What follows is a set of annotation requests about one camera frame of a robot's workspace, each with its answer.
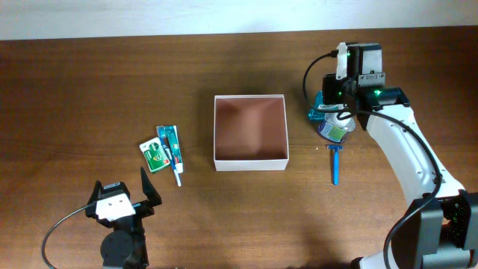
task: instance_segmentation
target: open box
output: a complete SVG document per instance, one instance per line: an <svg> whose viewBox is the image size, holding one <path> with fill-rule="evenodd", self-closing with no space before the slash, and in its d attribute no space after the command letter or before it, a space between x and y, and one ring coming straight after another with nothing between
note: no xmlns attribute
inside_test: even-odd
<svg viewBox="0 0 478 269"><path fill-rule="evenodd" d="M217 171L284 170L288 162L283 94L214 97Z"/></svg>

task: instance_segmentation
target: black cable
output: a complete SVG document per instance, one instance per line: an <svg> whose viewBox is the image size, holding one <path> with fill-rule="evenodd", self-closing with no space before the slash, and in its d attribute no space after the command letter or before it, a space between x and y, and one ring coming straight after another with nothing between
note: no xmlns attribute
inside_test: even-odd
<svg viewBox="0 0 478 269"><path fill-rule="evenodd" d="M386 120L389 120L393 123L396 123L398 126L402 127L403 130L405 132L409 132L410 135L420 144L420 146L423 148L424 152L426 153L426 155L428 156L428 158L430 159L430 162L432 163L432 166L433 166L433 170L435 170L435 174L436 174L436 177L435 177L435 180L434 180L434 183L435 183L435 188L433 189L432 193L427 196L424 200L424 203L419 206L418 208L416 208L414 211L410 212L409 214L406 214L404 215L402 218L400 218L396 223L395 225L391 228L390 232L388 232L387 234L387 237L385 238L385 243L384 243L384 246L383 246L383 259L384 259L384 263L385 263L385 266L387 267L387 269L391 269L390 268L390 262L388 260L388 248L390 247L390 243L391 243L391 239L394 237L395 233L398 231L398 229L407 221L410 219L410 217L412 217L414 214L417 214L420 210L422 210L423 208L425 208L425 206L427 206L433 199L435 199L436 197L436 194L438 193L438 191L440 190L440 187L441 187L441 173L440 173L440 170L438 168L438 164L435 160L435 156L433 156L430 148L425 144L425 142L423 141L423 139L421 139L421 137L415 132L413 131L410 126L407 126L405 123L402 123L401 121L393 118L393 117L390 117L388 115L384 115L384 114L381 114L381 113L377 113L377 112L373 112L373 111L363 111L363 110L352 110L352 109L348 109L348 108L345 108L345 109L335 109L335 110L327 110L327 109L319 109L319 108L315 108L308 100L308 97L307 97L307 91L305 89L305 81L307 79L307 74L308 74L308 71L310 71L310 69L314 66L314 64L316 64L318 61L324 59L324 58L327 58L327 57L332 57L332 58L335 58L337 57L337 53L338 51L331 51L330 53L327 53L325 55L322 55L320 56L319 58L315 59L307 68L307 70L305 71L305 75L304 75L304 79L302 80L302 91L304 93L304 97L305 97L305 100L307 101L308 105L314 109L315 111L319 111L319 112L322 112L322 113L338 113L337 115L337 119L339 120L345 120L345 119L348 119L348 118L351 118L351 117L354 117L355 115L357 114L367 114L367 115L371 115L371 116L375 116L375 117L381 117L383 119L386 119ZM356 75L353 77L353 79L349 80L347 82L347 85L352 81L352 80L355 80L356 79ZM346 115L346 116L341 116L344 112L347 112L347 113L350 113L349 115Z"/></svg>
<svg viewBox="0 0 478 269"><path fill-rule="evenodd" d="M342 86L341 86L341 91L344 91L345 88L346 88L347 86L349 86L350 82L355 81L355 80L358 78L359 75L360 75L359 73L356 73L356 75L354 75L352 78L348 78L348 79L347 79L347 82L345 82L345 83L342 84Z"/></svg>
<svg viewBox="0 0 478 269"><path fill-rule="evenodd" d="M50 263L50 261L46 258L46 254L45 254L45 246L46 246L46 241L48 240L48 237L51 235L51 233L62 223L64 222L67 218L73 216L74 214L76 213L79 213L81 212L82 210L85 210L88 206L90 206L92 204L89 204L89 205L85 205L83 206L82 208L79 208L79 209L76 209L75 211L73 211L72 213L68 214L66 217L62 218L61 220L59 220L45 235L45 238L43 239L43 243L42 243L42 258L43 258L43 261L46 263L46 265L50 268L50 269L57 269L55 266L52 265L52 263Z"/></svg>

